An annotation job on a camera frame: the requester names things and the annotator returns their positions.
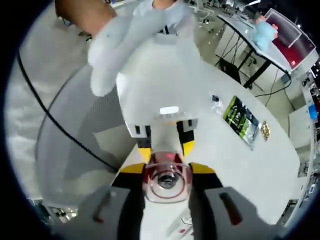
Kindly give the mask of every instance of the light blue stuffed toy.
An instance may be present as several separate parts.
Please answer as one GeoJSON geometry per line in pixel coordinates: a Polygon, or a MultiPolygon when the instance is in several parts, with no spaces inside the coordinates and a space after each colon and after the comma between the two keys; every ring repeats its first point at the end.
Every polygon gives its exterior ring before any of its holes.
{"type": "Polygon", "coordinates": [[[258,18],[255,32],[252,34],[251,39],[260,50],[266,51],[269,44],[277,37],[277,35],[278,31],[273,26],[263,19],[258,18]]]}

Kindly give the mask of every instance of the human arm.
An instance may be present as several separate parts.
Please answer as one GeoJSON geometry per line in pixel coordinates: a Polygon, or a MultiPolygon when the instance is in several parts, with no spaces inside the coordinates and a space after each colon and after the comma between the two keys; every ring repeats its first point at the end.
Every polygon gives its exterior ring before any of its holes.
{"type": "Polygon", "coordinates": [[[93,36],[117,16],[115,10],[102,0],[55,0],[55,10],[59,17],[93,36]]]}

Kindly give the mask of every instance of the table leg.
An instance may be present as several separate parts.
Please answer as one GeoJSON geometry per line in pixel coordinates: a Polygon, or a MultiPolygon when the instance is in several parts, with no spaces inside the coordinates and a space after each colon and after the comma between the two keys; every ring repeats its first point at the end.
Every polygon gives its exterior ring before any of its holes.
{"type": "Polygon", "coordinates": [[[253,74],[252,77],[249,78],[249,80],[243,85],[245,89],[247,89],[255,80],[257,80],[258,77],[270,66],[271,61],[266,60],[264,64],[258,69],[258,71],[253,74]]]}
{"type": "Polygon", "coordinates": [[[248,52],[248,54],[245,56],[245,58],[244,58],[244,60],[241,62],[241,64],[239,65],[239,67],[238,67],[238,71],[241,69],[241,67],[246,63],[246,61],[248,60],[248,58],[251,56],[251,54],[252,54],[252,52],[253,52],[254,50],[253,49],[251,49],[249,52],[248,52]]]}

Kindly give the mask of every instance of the floor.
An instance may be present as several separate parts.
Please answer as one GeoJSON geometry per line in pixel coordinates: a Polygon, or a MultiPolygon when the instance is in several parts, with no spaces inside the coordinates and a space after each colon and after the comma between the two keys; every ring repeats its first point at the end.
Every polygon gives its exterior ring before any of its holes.
{"type": "MultiPolygon", "coordinates": [[[[214,25],[213,30],[208,28],[206,24],[200,26],[197,30],[199,34],[199,41],[197,43],[200,55],[206,62],[215,65],[219,61],[219,57],[216,56],[215,50],[219,44],[220,38],[223,33],[223,22],[219,19],[214,25]]],[[[235,62],[236,66],[240,65],[240,62],[245,56],[242,55],[238,61],[235,62]]],[[[240,72],[240,78],[242,85],[248,79],[243,73],[240,72]]],[[[283,83],[279,80],[273,86],[273,92],[283,88],[283,83]]],[[[253,84],[252,94],[257,96],[261,94],[268,94],[269,92],[264,92],[259,86],[253,84]]],[[[272,113],[272,115],[277,119],[283,130],[289,134],[289,114],[294,111],[285,91],[280,91],[278,93],[270,96],[260,96],[258,99],[267,107],[267,109],[272,113]]]]}

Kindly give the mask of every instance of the round white table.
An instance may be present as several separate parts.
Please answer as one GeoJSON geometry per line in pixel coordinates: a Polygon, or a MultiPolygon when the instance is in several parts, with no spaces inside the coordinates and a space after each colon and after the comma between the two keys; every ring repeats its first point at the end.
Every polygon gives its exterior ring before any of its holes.
{"type": "MultiPolygon", "coordinates": [[[[299,157],[290,139],[269,110],[249,90],[243,88],[227,74],[202,60],[190,64],[187,62],[186,64],[184,76],[188,75],[186,74],[188,71],[195,71],[198,74],[196,84],[192,86],[197,95],[192,96],[192,98],[197,99],[205,96],[210,101],[212,94],[215,94],[219,96],[223,103],[222,112],[224,113],[233,96],[237,96],[261,123],[263,121],[268,123],[271,132],[267,141],[259,133],[254,149],[250,150],[249,146],[225,122],[223,116],[208,108],[206,113],[201,114],[198,118],[197,128],[194,131],[195,146],[185,158],[185,161],[187,163],[196,162],[213,168],[225,187],[233,187],[255,205],[257,214],[263,221],[267,224],[275,224],[292,195],[300,164],[299,157]]],[[[156,76],[161,75],[161,72],[155,70],[153,74],[154,78],[157,78],[156,76]]],[[[142,92],[143,98],[154,98],[152,89],[156,87],[159,90],[159,83],[157,82],[154,85],[153,79],[150,78],[142,78],[140,81],[135,82],[135,84],[141,84],[144,86],[143,89],[151,89],[149,93],[142,92]]],[[[176,81],[187,81],[183,84],[191,87],[189,84],[191,79],[181,80],[176,78],[174,81],[173,84],[171,82],[171,86],[175,85],[176,81]]],[[[127,94],[126,97],[119,95],[125,121],[127,104],[130,105],[130,111],[136,113],[143,108],[152,108],[152,100],[142,103],[139,102],[138,98],[134,99],[137,105],[135,108],[131,104],[133,99],[128,96],[130,94],[127,94]]],[[[135,146],[123,167],[142,161],[144,159],[140,156],[137,146],[135,146]]],[[[175,204],[156,204],[146,201],[141,224],[141,239],[147,239],[150,236],[153,236],[153,239],[155,239],[154,236],[157,236],[157,239],[165,239],[166,231],[172,224],[172,222],[168,222],[168,214],[174,220],[187,207],[187,201],[175,204]]]]}

